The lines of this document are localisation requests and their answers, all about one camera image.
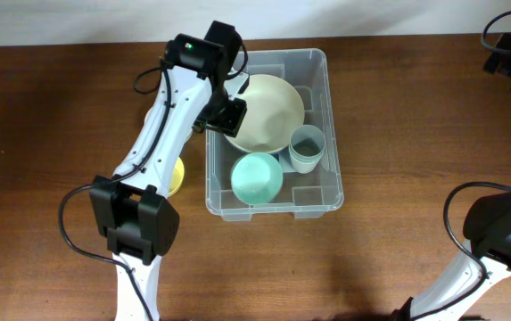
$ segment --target plastic storage container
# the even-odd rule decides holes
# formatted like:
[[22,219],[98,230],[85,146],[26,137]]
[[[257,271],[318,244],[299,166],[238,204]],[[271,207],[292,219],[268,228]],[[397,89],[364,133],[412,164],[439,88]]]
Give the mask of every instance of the plastic storage container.
[[[237,55],[235,69],[243,62]],[[244,152],[233,147],[219,133],[206,134],[206,206],[226,221],[248,221],[257,213],[292,212],[295,218],[319,218],[337,210],[344,202],[341,169],[336,150],[333,111],[328,85],[326,56],[318,49],[249,52],[245,70],[250,75],[280,77],[301,95],[305,106],[305,124],[325,133],[325,154],[308,174],[299,174],[290,166],[288,148],[275,156],[283,166],[284,182],[270,203],[247,205],[231,190],[231,169]]]

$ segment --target mint green bowl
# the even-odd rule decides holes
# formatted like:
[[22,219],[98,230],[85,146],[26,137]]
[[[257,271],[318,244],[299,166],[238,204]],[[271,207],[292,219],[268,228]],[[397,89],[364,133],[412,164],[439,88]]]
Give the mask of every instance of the mint green bowl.
[[271,202],[283,186],[283,169],[275,157],[253,152],[237,160],[231,169],[231,189],[249,205]]

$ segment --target white bowl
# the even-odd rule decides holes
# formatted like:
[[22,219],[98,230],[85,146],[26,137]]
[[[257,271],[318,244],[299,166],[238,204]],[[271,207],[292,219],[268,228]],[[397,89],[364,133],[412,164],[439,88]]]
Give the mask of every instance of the white bowl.
[[299,93],[281,78],[251,76],[249,86],[237,98],[247,102],[247,113],[237,137],[226,138],[244,152],[279,152],[304,122],[305,107]]

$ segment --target yellow bowl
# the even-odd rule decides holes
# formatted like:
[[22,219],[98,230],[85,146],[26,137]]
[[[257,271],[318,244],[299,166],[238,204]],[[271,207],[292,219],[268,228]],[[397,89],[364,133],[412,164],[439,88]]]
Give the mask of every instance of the yellow bowl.
[[176,160],[176,166],[174,167],[174,173],[172,174],[172,181],[169,183],[169,194],[172,196],[180,189],[182,182],[184,181],[184,162],[179,157]]

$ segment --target wood grain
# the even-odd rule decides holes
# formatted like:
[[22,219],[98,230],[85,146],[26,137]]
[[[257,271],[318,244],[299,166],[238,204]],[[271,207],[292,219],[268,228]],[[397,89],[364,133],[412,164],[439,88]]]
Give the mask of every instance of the wood grain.
[[[112,320],[114,269],[70,251],[57,205],[110,175],[154,97],[134,76],[164,44],[0,47],[0,320]],[[456,249],[441,223],[469,180],[511,185],[511,79],[482,72],[476,35],[251,41],[317,47],[328,58],[346,201],[320,219],[256,215],[227,223],[204,202],[204,136],[185,146],[170,199],[181,227],[163,260],[162,319],[312,320],[390,313],[440,274]],[[460,231],[468,191],[453,204]],[[108,255],[86,196],[71,238]],[[470,310],[511,319],[511,278]]]

